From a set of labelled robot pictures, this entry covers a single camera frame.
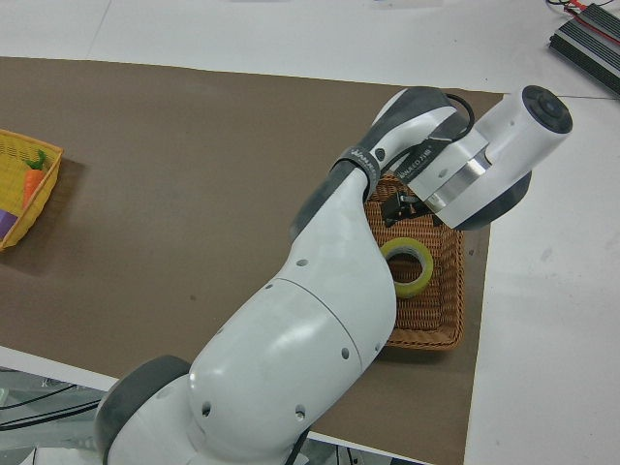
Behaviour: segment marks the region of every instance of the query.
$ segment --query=roll of tape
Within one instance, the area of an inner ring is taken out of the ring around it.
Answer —
[[[415,281],[411,283],[399,283],[394,281],[396,296],[400,298],[411,298],[420,294],[430,281],[433,274],[433,258],[424,244],[410,237],[397,237],[389,240],[381,247],[386,261],[389,261],[397,255],[411,255],[419,260],[422,265],[422,273]]]

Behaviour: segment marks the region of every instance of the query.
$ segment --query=purple block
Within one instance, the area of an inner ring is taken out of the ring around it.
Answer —
[[[0,210],[0,240],[9,232],[15,224],[17,217],[8,211]]]

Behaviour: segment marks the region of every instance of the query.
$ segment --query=white robotic arm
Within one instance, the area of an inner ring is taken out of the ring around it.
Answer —
[[[110,390],[95,425],[104,463],[292,465],[393,328],[393,282],[363,210],[382,172],[449,226],[475,228],[520,200],[519,183],[571,126],[534,86],[474,128],[439,89],[394,96],[301,208],[282,269],[194,363],[157,358]]]

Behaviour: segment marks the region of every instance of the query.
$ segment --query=brown cardboard mat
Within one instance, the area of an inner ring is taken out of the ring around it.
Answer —
[[[280,268],[296,211],[397,90],[0,59],[0,127],[66,150],[43,215],[0,256],[0,344],[117,377],[192,359]],[[458,93],[478,115],[500,99]],[[464,240],[458,348],[386,348],[316,431],[462,463],[488,231]]]

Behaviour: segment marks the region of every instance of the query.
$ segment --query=white tabletop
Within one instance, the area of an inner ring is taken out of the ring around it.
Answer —
[[[465,463],[615,463],[620,106],[548,50],[568,19],[543,0],[2,0],[0,55],[571,96],[573,135],[491,229]],[[0,365],[113,382],[3,348]]]

